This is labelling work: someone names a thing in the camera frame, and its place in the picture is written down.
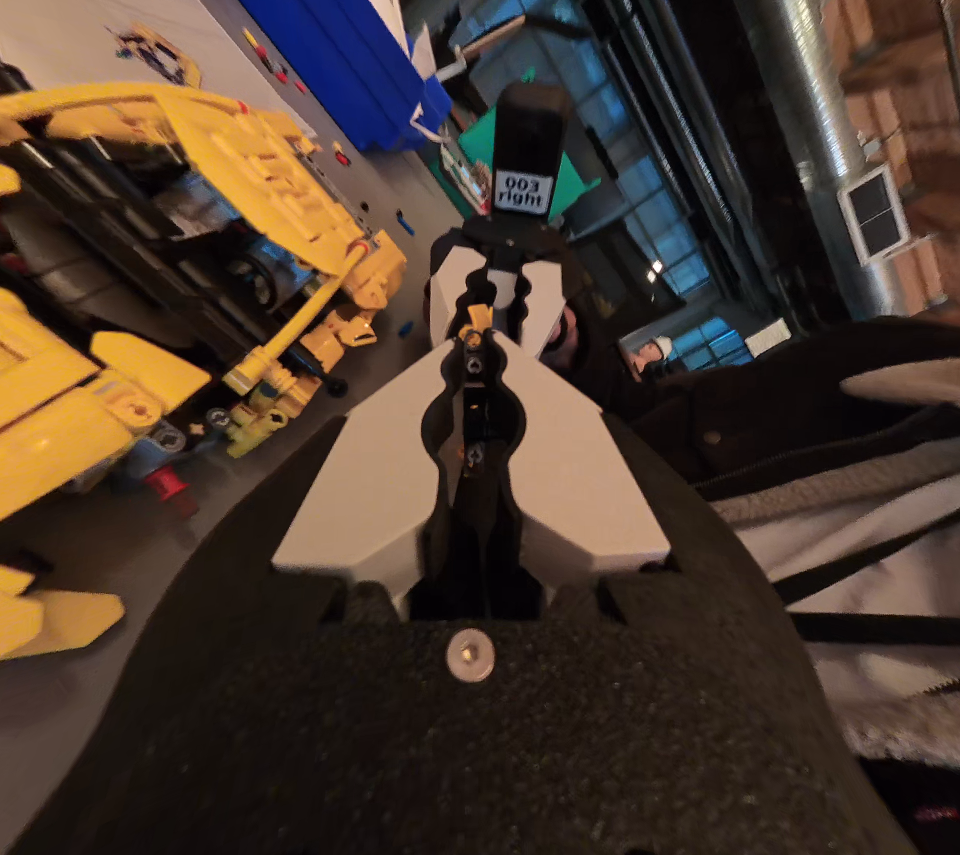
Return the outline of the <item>brown fleece-lined jacket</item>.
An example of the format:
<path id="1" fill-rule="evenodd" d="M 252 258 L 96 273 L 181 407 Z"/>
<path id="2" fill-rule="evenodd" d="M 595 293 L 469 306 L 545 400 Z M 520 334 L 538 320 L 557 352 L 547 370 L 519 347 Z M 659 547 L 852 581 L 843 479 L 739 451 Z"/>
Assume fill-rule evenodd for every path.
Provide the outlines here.
<path id="1" fill-rule="evenodd" d="M 571 382 L 716 503 L 958 440 L 958 354 L 957 325 L 887 316 L 653 381 L 609 347 Z"/>

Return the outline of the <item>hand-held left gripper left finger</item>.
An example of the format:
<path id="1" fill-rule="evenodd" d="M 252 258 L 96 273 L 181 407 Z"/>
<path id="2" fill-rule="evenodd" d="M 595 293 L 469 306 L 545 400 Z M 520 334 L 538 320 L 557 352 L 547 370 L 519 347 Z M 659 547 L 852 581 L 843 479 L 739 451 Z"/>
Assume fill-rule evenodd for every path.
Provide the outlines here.
<path id="1" fill-rule="evenodd" d="M 282 574 L 374 583 L 443 616 L 481 607 L 475 523 L 456 508 L 464 349 L 447 340 L 346 415 L 271 557 Z"/>

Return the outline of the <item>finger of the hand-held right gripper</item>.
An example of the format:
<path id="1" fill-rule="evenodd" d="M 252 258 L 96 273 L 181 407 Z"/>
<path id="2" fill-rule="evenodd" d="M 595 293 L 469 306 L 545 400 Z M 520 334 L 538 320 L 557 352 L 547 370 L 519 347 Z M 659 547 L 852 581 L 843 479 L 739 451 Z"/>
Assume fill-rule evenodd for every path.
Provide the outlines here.
<path id="1" fill-rule="evenodd" d="M 492 314 L 492 295 L 487 274 L 488 259 L 480 251 L 468 247 L 449 249 L 439 267 L 429 278 L 429 338 L 432 347 L 439 347 L 450 338 L 465 297 L 466 309 L 486 306 Z"/>
<path id="2" fill-rule="evenodd" d="M 527 356 L 539 358 L 567 304 L 562 265 L 558 261 L 527 261 L 517 276 L 515 294 L 513 340 Z"/>

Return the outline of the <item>yellow toy brick car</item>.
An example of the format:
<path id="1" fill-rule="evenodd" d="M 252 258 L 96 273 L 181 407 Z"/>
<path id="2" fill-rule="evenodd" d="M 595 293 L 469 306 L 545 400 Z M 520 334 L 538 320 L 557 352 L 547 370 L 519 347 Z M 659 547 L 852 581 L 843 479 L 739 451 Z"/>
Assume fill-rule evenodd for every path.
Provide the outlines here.
<path id="1" fill-rule="evenodd" d="M 2 521 L 111 476 L 192 513 L 377 341 L 407 259 L 291 117 L 154 83 L 1 99 Z"/>

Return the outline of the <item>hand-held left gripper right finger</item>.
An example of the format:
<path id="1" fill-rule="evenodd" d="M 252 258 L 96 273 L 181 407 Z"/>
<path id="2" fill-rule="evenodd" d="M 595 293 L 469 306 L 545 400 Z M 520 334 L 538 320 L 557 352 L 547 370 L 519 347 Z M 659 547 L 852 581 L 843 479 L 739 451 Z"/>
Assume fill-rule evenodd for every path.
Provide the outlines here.
<path id="1" fill-rule="evenodd" d="M 664 561 L 669 542 L 601 407 L 504 334 L 485 334 L 484 350 L 486 572 L 558 590 Z"/>

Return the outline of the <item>teal plastic bin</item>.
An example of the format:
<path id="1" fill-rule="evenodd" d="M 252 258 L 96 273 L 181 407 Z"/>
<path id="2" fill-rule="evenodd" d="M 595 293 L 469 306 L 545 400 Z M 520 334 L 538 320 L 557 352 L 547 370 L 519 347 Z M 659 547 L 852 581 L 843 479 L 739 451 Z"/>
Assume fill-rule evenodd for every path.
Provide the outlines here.
<path id="1" fill-rule="evenodd" d="M 493 209 L 551 225 L 609 176 L 570 93 L 534 76 L 510 82 L 459 144 L 471 161 L 489 166 Z"/>

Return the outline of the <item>blue plastic bin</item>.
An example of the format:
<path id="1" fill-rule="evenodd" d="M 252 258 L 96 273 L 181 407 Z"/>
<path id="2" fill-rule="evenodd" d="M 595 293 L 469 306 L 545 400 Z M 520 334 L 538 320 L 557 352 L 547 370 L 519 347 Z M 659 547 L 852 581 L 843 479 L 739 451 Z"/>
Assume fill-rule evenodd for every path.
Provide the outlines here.
<path id="1" fill-rule="evenodd" d="M 451 99 L 412 59 L 397 0 L 238 0 L 361 151 L 439 142 Z"/>

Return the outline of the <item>silver ventilation duct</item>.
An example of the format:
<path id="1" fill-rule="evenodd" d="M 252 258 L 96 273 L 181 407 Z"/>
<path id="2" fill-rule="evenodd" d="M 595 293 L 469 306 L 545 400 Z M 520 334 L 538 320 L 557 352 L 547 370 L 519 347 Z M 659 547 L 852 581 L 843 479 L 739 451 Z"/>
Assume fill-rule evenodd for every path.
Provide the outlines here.
<path id="1" fill-rule="evenodd" d="M 858 320 L 905 313 L 892 268 L 858 261 L 838 192 L 867 172 L 818 0 L 733 0 L 846 308 Z"/>

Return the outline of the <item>green cutting mat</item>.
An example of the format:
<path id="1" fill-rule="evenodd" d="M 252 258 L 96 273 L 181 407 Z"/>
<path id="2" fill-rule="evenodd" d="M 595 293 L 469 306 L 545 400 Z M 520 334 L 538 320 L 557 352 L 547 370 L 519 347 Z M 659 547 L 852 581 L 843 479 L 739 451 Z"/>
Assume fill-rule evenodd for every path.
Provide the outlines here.
<path id="1" fill-rule="evenodd" d="M 494 177 L 487 163 L 472 161 L 453 138 L 427 140 L 417 153 L 464 220 L 491 213 Z"/>

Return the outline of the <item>person's right hand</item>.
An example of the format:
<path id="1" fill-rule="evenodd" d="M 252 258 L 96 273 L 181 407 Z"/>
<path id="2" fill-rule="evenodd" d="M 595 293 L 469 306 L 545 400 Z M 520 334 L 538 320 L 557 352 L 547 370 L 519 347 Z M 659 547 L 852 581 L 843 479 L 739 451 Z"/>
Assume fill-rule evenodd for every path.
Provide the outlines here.
<path id="1" fill-rule="evenodd" d="M 591 326 L 581 309 L 567 302 L 539 355 L 540 361 L 558 372 L 577 369 L 589 354 Z"/>

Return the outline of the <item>white vent grille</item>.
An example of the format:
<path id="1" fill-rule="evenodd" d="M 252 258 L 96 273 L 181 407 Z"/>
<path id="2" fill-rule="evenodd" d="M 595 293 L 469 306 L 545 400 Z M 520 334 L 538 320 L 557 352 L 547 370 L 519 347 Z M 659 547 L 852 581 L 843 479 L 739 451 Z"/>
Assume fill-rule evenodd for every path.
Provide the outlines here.
<path id="1" fill-rule="evenodd" d="M 847 233 L 862 267 L 902 249 L 911 232 L 890 165 L 878 165 L 837 192 Z"/>

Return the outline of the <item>scattered small brick pins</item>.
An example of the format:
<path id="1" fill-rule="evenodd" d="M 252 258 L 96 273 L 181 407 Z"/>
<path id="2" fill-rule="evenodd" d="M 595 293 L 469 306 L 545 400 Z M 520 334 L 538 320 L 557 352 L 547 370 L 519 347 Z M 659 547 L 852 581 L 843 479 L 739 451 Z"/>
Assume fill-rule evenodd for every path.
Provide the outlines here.
<path id="1" fill-rule="evenodd" d="M 294 88 L 300 93 L 307 95 L 309 94 L 306 84 L 303 81 L 298 80 L 293 77 L 286 65 L 282 64 L 276 58 L 271 57 L 265 45 L 262 45 L 258 39 L 251 33 L 246 27 L 242 28 L 242 34 L 246 40 L 246 44 L 251 47 L 254 54 L 266 69 L 269 75 L 271 75 L 276 81 L 281 85 L 293 85 Z M 353 165 L 352 159 L 345 152 L 344 147 L 340 141 L 331 142 L 332 152 L 335 160 L 345 168 L 349 168 Z"/>

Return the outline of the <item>white striped shirt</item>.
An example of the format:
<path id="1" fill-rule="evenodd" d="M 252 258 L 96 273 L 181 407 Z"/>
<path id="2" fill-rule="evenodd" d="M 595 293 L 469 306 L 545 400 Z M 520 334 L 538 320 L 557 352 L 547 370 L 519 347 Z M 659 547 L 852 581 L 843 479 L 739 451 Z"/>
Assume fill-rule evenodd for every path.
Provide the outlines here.
<path id="1" fill-rule="evenodd" d="M 849 748 L 957 774 L 958 473 L 864 463 L 712 507 L 805 635 Z"/>

